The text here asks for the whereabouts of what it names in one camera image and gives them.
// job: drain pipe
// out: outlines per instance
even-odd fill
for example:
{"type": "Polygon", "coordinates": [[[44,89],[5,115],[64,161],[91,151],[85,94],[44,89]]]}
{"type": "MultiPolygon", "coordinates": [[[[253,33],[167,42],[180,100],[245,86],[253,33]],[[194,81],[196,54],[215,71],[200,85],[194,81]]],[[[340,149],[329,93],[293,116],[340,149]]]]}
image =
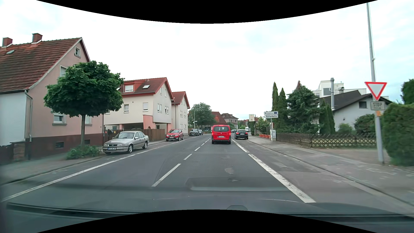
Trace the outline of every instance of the drain pipe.
{"type": "Polygon", "coordinates": [[[24,93],[27,97],[30,98],[29,138],[31,142],[31,116],[33,114],[33,98],[29,94],[27,94],[27,90],[24,90],[24,93]]]}
{"type": "Polygon", "coordinates": [[[334,102],[334,78],[331,78],[331,109],[335,109],[335,102],[334,102]]]}

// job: pink house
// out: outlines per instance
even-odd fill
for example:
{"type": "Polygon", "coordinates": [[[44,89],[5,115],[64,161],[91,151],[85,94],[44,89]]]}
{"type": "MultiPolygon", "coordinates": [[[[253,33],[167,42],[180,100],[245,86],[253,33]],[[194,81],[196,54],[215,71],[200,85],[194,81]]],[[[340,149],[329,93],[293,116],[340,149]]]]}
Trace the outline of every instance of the pink house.
{"type": "MultiPolygon", "coordinates": [[[[82,38],[12,44],[0,48],[0,146],[24,144],[23,158],[67,152],[80,143],[81,119],[51,113],[44,106],[46,86],[57,83],[68,66],[89,62],[82,38]]],[[[87,117],[85,143],[102,145],[104,117],[87,117]]]]}

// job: red van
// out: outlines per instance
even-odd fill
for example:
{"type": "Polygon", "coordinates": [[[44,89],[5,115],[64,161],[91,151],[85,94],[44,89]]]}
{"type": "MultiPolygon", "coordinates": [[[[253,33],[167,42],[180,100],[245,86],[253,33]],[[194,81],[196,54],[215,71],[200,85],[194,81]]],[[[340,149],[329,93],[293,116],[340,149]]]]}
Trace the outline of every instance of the red van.
{"type": "Polygon", "coordinates": [[[231,144],[231,130],[228,125],[213,125],[211,130],[211,144],[228,143],[231,144]]]}

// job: car windshield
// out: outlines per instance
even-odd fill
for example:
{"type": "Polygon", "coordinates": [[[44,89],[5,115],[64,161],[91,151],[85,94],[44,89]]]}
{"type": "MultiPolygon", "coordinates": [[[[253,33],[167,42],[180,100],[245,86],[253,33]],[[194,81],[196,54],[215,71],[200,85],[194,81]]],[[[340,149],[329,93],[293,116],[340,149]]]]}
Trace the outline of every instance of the car windshield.
{"type": "Polygon", "coordinates": [[[134,135],[135,135],[135,133],[133,133],[133,132],[121,132],[121,133],[118,133],[114,138],[115,139],[122,139],[122,138],[133,139],[134,135]]]}
{"type": "Polygon", "coordinates": [[[214,126],[213,131],[215,132],[228,132],[230,128],[228,126],[214,126]]]}

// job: road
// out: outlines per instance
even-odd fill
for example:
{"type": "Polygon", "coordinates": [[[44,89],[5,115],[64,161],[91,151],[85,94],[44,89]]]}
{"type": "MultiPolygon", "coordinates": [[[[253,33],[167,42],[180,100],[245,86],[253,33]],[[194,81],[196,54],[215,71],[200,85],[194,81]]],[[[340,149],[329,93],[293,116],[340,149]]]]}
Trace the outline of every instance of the road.
{"type": "Polygon", "coordinates": [[[212,144],[211,135],[186,136],[183,141],[150,145],[131,154],[114,154],[4,185],[2,192],[3,204],[10,201],[59,208],[112,209],[116,203],[120,210],[136,210],[125,200],[212,194],[346,203],[394,212],[411,208],[248,140],[212,144]]]}

